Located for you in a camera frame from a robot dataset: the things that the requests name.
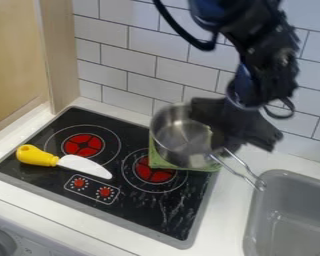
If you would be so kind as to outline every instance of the burner ring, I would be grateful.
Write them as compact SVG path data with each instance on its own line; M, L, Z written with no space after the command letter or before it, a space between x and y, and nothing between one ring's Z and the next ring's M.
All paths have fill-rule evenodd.
M136 169L137 169L136 165L139 164L140 159L143 159L143 158L145 158L145 157L146 157L146 156L140 156L139 158L137 158L137 159L134 161L133 167L132 167L135 177L138 178L141 182L145 182L145 183L147 183L147 184L151 184L151 185L157 186L157 185L163 185L163 184L172 182L172 181L175 179L175 177L177 176L178 171L174 171L174 175L173 175L170 179L168 179L168 180L166 180L166 181L163 181L163 182L149 182L149 181L147 181L147 180L145 180L145 179L142 179L142 178L140 177L140 175L136 173L136 172L137 172L137 171L136 171Z
M80 153L80 151L82 151L82 149L80 148L80 147L81 147L81 146L80 146L81 143L80 143L80 142L72 141L72 139L74 139L74 138L77 137L77 136L81 136L81 135L84 135L84 136L85 136L85 135L91 135L91 136L92 136L87 142L82 142L82 143L89 143L89 142L92 141L92 139L94 139L94 138L97 138L97 139L100 140L101 146L100 146L99 148L98 148L98 147L97 147L97 148L92 148L92 147L90 147L89 145L87 146L88 148L92 148L92 149L94 149L94 150L96 151L94 154L90 154L90 155L88 155L88 156L83 156L83 155L78 154L78 153ZM68 150L66 150L66 144L67 144L67 143L78 144L78 147L79 147L78 152L76 152L75 154L66 152L66 151L68 151ZM101 154L101 153L104 151L105 146L106 146L106 142L102 139L101 136L98 136L97 134L93 134L93 133L77 133L77 134L74 134L74 135L71 135L71 136L67 137L67 138L61 143L60 148L61 148L61 151L63 152L64 155L69 155L69 154L71 154L71 155L83 156L83 157L85 157L85 158L92 158L92 157L97 156L98 154Z
M63 149L64 143L78 134L94 135L101 140L102 146L104 144L99 153L88 157L100 165L109 164L121 152L122 143L116 133L108 128L91 124L73 125L51 134L44 144L44 151L58 155L59 157L67 155Z
M123 178L127 181L127 183L130 186L134 187L137 190L147 192L147 193L164 194L164 193L170 193L174 190L177 190L178 188L180 188L185 184L185 182L188 179L188 171L174 170L175 171L174 177L162 183L150 183L145 180L142 180L135 173L135 164L140 158L144 158L147 156L148 156L148 149L143 148L130 153L122 161L121 173Z

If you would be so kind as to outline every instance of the red burner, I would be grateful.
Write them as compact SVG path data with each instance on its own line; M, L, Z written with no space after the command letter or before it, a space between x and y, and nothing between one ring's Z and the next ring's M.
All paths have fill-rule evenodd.
M103 149L104 141L93 134L77 134L68 138L63 145L66 154L91 157Z
M169 181L175 175L175 171L170 169L152 169L148 166L148 157L139 159L135 166L136 174L140 179L151 183L163 183Z

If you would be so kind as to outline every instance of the stove control panel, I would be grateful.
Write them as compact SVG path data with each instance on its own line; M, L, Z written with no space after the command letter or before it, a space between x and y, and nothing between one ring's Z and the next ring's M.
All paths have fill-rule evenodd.
M66 182L64 189L107 205L112 204L120 193L117 187L78 174Z

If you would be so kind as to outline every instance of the black cable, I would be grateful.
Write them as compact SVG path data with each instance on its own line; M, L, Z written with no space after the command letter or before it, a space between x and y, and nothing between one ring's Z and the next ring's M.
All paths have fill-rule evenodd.
M168 24L177 32L182 38L189 42L194 47L202 51L212 51L216 48L216 42L218 38L218 32L213 32L212 38L208 42L202 42L189 34L185 29L183 29L171 16L166 7L160 0L153 0L156 8L162 15L162 17L168 22Z

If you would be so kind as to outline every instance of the stainless steel sink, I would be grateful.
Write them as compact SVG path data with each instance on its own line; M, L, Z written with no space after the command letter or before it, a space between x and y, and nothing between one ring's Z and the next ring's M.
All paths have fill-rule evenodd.
M246 256L320 256L320 181L288 171L261 175L243 240Z

